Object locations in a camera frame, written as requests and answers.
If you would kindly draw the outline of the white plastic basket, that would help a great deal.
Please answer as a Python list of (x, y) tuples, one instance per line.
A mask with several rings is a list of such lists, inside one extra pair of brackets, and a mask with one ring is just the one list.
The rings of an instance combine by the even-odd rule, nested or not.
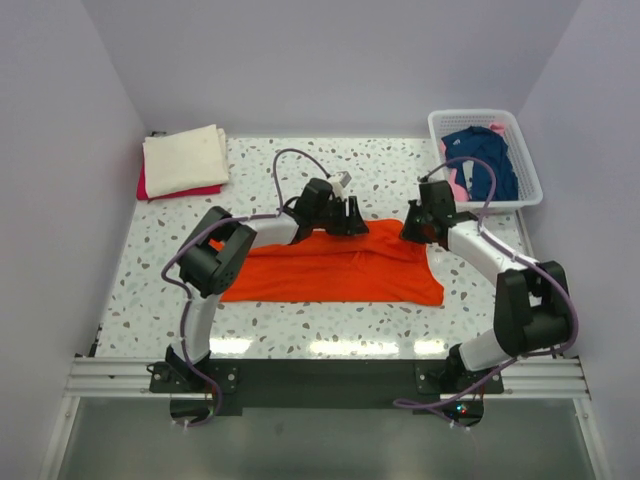
[[(436, 110), (428, 116), (428, 127), (431, 140), (434, 145), (436, 162), (446, 161), (441, 151), (440, 140), (442, 137), (470, 126), (489, 127), (495, 124), (504, 129), (503, 138), (508, 145), (508, 156), (513, 165), (519, 181), (519, 199), (516, 201), (491, 200), (489, 211), (491, 213), (514, 212), (523, 207), (536, 206), (543, 199), (543, 191), (538, 175), (526, 145), (522, 131), (513, 114), (505, 110), (496, 109), (446, 109)], [(450, 169), (448, 166), (437, 172), (437, 178), (447, 181)], [(481, 209), (484, 202), (457, 201), (461, 210)]]

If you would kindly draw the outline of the folded magenta t shirt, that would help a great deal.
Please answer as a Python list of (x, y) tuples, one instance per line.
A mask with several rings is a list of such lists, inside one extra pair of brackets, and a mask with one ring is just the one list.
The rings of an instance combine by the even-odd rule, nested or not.
[(188, 196), (215, 195), (215, 194), (219, 194), (221, 191), (222, 191), (221, 185), (211, 185), (211, 186), (192, 188), (192, 189), (173, 192), (173, 193), (169, 193), (161, 196), (152, 197), (148, 194), (146, 190), (145, 169), (144, 167), (141, 167), (139, 180), (137, 184), (137, 190), (136, 190), (136, 199), (138, 201), (164, 200), (164, 199), (173, 199), (173, 198), (181, 198), (181, 197), (188, 197)]

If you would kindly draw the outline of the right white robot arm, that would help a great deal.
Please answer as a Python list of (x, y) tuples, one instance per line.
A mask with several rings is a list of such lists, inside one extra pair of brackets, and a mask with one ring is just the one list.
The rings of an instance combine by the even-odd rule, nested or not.
[(561, 352), (578, 333), (576, 308), (563, 267), (519, 253), (487, 230), (471, 212), (456, 209), (448, 182), (423, 181), (409, 202), (401, 238), (436, 244), (461, 257), (495, 287), (493, 326), (450, 348), (441, 367), (423, 374), (438, 393), (466, 393), (483, 376), (530, 354)]

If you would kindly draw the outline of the aluminium frame rail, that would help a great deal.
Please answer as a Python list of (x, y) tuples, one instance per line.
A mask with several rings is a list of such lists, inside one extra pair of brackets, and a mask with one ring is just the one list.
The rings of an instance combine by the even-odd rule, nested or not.
[[(124, 344), (107, 343), (101, 333), (94, 357), (72, 362), (66, 397), (128, 398), (150, 394), (147, 367), (165, 356), (166, 346), (142, 341), (130, 352)], [(445, 356), (445, 341), (436, 336), (422, 339), (394, 333), (389, 338), (326, 336), (306, 328), (298, 336), (275, 334), (250, 337), (229, 334), (211, 339), (212, 353), (222, 360), (408, 360), (424, 363)], [(584, 373), (577, 359), (535, 358), (521, 360), (492, 380), (504, 387), (503, 394), (524, 399), (582, 399), (588, 396)]]

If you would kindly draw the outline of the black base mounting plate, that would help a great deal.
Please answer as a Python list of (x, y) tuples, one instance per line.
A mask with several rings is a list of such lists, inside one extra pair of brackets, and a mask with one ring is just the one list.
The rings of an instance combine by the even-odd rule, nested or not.
[(400, 398), (420, 404), (464, 391), (485, 373), (453, 375), (444, 360), (213, 359), (200, 368), (220, 387), (186, 366), (147, 366), (149, 391), (171, 396), (174, 420), (196, 422), (209, 413), (240, 416), (245, 409), (390, 409)]

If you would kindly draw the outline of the pink t shirt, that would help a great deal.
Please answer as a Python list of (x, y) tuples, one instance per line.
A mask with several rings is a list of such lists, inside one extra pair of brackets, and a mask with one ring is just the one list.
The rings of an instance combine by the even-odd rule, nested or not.
[[(503, 133), (504, 133), (504, 129), (503, 128), (500, 128), (495, 124), (492, 124), (489, 127), (485, 127), (485, 128), (489, 128), (489, 129), (495, 131), (496, 133), (499, 133), (503, 137)], [(441, 147), (442, 153), (444, 154), (444, 146), (442, 145), (442, 142), (440, 144), (440, 147)], [(452, 186), (452, 189), (453, 189), (453, 192), (454, 192), (454, 198), (457, 201), (470, 201), (466, 189), (463, 188), (463, 187), (460, 187), (459, 185), (457, 185), (455, 183), (456, 169), (451, 169), (449, 167), (449, 165), (448, 165), (448, 168), (450, 169), (450, 174), (449, 174), (448, 180), (449, 180), (450, 185)]]

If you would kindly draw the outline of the orange t shirt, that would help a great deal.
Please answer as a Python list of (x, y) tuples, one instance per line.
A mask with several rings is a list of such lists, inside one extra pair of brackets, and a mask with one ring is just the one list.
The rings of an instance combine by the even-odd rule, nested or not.
[(427, 247), (400, 238), (397, 219), (373, 220), (362, 236), (322, 231), (295, 245), (251, 250), (224, 302), (409, 302), (440, 306), (444, 287)]

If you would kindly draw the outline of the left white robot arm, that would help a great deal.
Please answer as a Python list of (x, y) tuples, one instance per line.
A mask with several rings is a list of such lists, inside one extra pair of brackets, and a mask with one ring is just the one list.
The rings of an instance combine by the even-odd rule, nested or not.
[(165, 355), (171, 378), (183, 391), (196, 392), (214, 385), (207, 364), (217, 305), (237, 280), (251, 251), (300, 243), (316, 230), (338, 237), (369, 232), (357, 198), (343, 197), (339, 187), (314, 178), (299, 196), (282, 202), (275, 214), (234, 217), (221, 207), (213, 207), (168, 261), (161, 278), (182, 288), (187, 297), (178, 337)]

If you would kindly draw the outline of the navy blue t shirt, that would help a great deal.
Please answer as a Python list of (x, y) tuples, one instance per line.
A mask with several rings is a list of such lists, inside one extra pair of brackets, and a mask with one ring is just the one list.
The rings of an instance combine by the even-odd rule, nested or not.
[[(508, 156), (508, 145), (495, 131), (470, 126), (451, 133), (441, 139), (447, 160), (473, 157), (486, 163), (496, 177), (495, 201), (519, 199), (519, 181)], [(449, 164), (456, 169), (455, 183), (466, 189), (469, 200), (484, 202), (489, 196), (492, 180), (487, 169), (477, 162), (465, 160)]]

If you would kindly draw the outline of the folded cream t shirt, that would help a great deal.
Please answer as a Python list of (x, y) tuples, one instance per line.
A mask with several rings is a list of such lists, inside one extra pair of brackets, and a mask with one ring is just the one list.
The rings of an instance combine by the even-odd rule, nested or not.
[(148, 194), (155, 197), (228, 183), (226, 140), (226, 132), (215, 124), (146, 137), (142, 144), (142, 167)]

